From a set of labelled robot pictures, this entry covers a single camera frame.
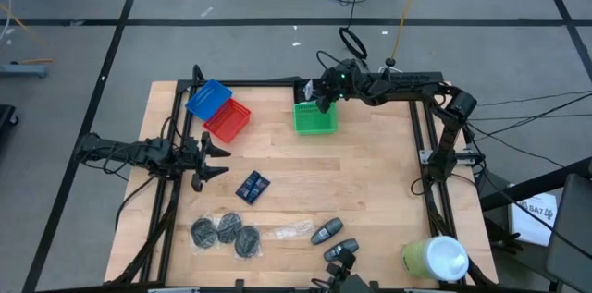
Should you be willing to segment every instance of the gray floor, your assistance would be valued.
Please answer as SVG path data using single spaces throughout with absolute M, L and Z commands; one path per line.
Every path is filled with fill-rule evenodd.
M 592 18 L 592 0 L 564 0 L 573 18 Z M 27 19 L 117 19 L 125 0 L 14 0 Z M 358 18 L 398 18 L 406 0 L 370 0 Z M 329 0 L 135 0 L 130 18 L 346 18 L 349 9 Z M 560 19 L 553 0 L 414 0 L 410 18 Z M 0 103 L 18 108 L 21 122 L 0 158 L 0 292 L 20 291 L 68 163 L 76 135 L 113 36 L 113 27 L 33 27 L 50 43 L 47 52 L 16 28 L 0 46 L 0 62 L 53 55 L 47 79 L 0 79 Z M 382 65 L 395 27 L 354 28 L 368 48 L 372 69 Z M 579 28 L 592 44 L 592 28 Z M 127 27 L 105 86 L 92 130 L 106 138 L 134 140 L 152 81 L 186 79 L 195 63 L 207 78 L 315 77 L 323 49 L 347 57 L 335 26 Z M 405 71 L 442 71 L 481 103 L 559 92 L 592 90 L 592 82 L 564 27 L 406 27 L 398 52 Z M 572 97 L 478 108 L 474 117 L 528 116 Z M 589 100 L 562 112 L 590 113 Z M 485 130 L 511 121 L 475 121 Z M 501 134 L 507 142 L 561 164 L 590 155 L 590 117 L 540 119 Z M 483 140 L 491 171 L 513 182 L 547 173 L 552 164 Z M 113 239 L 115 211 L 125 185 L 81 167 L 38 288 L 98 285 Z M 503 283 L 546 288 L 526 270 Z

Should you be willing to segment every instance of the blue basket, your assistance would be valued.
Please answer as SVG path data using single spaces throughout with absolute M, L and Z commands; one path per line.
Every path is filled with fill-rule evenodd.
M 207 121 L 231 96 L 232 91 L 229 88 L 210 79 L 185 104 L 185 108 Z

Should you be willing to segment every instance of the red basket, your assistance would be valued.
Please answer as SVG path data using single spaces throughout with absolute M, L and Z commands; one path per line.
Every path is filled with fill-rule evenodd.
M 231 142 L 249 122 L 250 116 L 249 109 L 230 98 L 203 124 L 203 127 L 223 142 Z

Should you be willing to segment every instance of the wooden table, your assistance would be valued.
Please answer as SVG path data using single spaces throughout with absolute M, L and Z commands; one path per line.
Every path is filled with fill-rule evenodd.
M 159 134 L 170 116 L 175 86 L 173 81 L 153 83 L 141 140 Z M 338 132 L 299 136 L 293 126 L 291 88 L 232 90 L 233 97 L 253 112 L 251 122 L 231 144 L 213 137 L 232 156 L 209 159 L 208 164 L 229 166 L 229 172 L 205 184 L 201 193 L 191 189 L 192 172 L 184 175 L 167 285 L 232 287 L 235 279 L 242 278 L 247 287 L 310 286 L 313 277 L 328 278 L 323 252 L 346 238 L 356 238 L 360 244 L 352 271 L 366 282 L 378 280 L 381 287 L 437 285 L 414 279 L 401 267 L 402 247 L 430 237 L 424 200 L 410 192 L 420 175 L 408 103 L 370 107 L 357 100 L 339 101 Z M 179 129 L 184 112 L 180 114 Z M 203 131 L 202 123 L 193 119 L 195 138 Z M 441 130 L 438 119 L 436 127 Z M 462 137 L 457 145 L 463 148 Z M 251 206 L 234 192 L 253 170 L 271 185 Z M 473 179 L 467 167 L 457 167 L 454 173 Z M 145 170 L 133 168 L 127 194 L 146 178 Z M 448 185 L 460 242 L 483 272 L 497 281 L 475 187 L 458 177 L 451 177 Z M 123 211 L 106 280 L 119 275 L 145 241 L 155 190 L 156 183 Z M 190 226 L 206 212 L 217 217 L 239 212 L 246 225 L 257 225 L 263 257 L 237 262 L 233 245 L 194 254 Z M 336 216 L 345 227 L 318 246 L 312 246 L 308 236 L 278 240 L 274 234 L 274 229 L 291 223 L 312 219 L 320 226 Z M 154 251 L 151 279 L 156 278 L 159 260 L 160 246 Z

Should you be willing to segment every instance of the plastic basket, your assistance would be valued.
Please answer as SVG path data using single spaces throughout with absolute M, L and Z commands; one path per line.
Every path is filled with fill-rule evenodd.
M 337 131 L 337 108 L 331 103 L 326 114 L 315 103 L 294 105 L 294 129 L 301 135 L 333 133 Z
M 249 122 L 251 111 L 230 98 L 220 109 L 203 124 L 223 142 L 231 142 L 241 129 Z
M 207 121 L 232 96 L 232 91 L 219 82 L 210 79 L 185 104 L 185 108 Z

